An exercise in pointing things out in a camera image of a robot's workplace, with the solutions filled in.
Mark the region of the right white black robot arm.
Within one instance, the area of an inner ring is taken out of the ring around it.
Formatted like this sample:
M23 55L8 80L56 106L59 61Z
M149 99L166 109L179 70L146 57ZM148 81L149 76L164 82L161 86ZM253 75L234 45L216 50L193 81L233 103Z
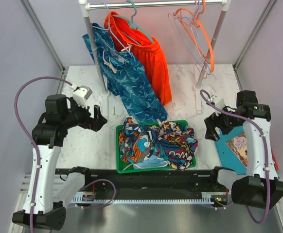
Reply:
M232 201L249 207L272 209L283 197L283 181L279 180L272 160L270 145L270 107L259 104L254 91L237 93L236 110L220 109L212 102L209 93L200 91L203 100L215 112L205 118L205 138L219 141L216 128L223 135L235 127L243 127L247 140L248 165L244 175L238 175L229 168L216 167L217 174L209 178L209 187L220 191L226 187L231 191Z

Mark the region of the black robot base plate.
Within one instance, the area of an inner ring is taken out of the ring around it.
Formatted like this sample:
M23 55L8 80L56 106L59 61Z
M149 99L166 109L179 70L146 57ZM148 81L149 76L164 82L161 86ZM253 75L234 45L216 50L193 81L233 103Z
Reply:
M229 190L215 181L212 170L146 171L121 174L116 170L92 169L86 188L77 193L103 198L198 198L202 194L212 196L215 208L229 202ZM81 208L102 208L107 204L91 204Z

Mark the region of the comic print shorts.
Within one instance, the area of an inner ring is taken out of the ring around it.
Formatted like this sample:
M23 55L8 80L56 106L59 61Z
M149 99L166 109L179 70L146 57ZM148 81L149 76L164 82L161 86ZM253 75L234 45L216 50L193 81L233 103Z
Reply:
M153 154L176 170L189 168L195 158L198 140L194 129L180 123L163 121L160 124Z

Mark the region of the pink hanger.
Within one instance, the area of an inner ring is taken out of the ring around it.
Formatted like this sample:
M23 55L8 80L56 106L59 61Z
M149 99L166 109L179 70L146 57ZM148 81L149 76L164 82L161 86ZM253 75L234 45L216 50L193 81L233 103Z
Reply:
M193 16L191 18L182 17L181 16L182 10L187 10L187 9L179 8L179 11L169 13L168 19L169 19L169 21L170 21L170 23L171 23L171 25L172 25L172 27L175 31L175 34L177 35L179 41L181 42L183 48L187 52L187 54L190 57L193 64L196 67L200 67L202 71L207 71L208 64L204 65L204 62L206 61L206 59L204 58L204 54L203 54L203 50L201 48L201 43L200 43L200 39L199 39L197 29L195 29L195 33L193 31L193 28L195 27L194 26L194 16L195 16L195 14L193 14ZM184 42L184 40L181 36L181 33L179 32L177 22L179 22L182 25L182 27L185 29L185 31L187 32L187 34L191 38L193 44L195 45L195 48L198 51L199 59L197 59L193 55L192 51L189 49L187 44Z

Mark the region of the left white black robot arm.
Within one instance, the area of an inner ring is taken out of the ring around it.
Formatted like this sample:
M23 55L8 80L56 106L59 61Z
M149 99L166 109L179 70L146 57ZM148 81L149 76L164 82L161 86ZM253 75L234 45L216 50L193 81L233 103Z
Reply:
M93 180L87 167L73 167L67 179L54 192L53 183L57 160L68 130L74 127L99 131L107 123L100 107L79 104L63 94L50 95L45 100L45 112L32 130L33 168L27 198L12 222L31 230L60 230L66 219L69 203L80 190L91 189Z

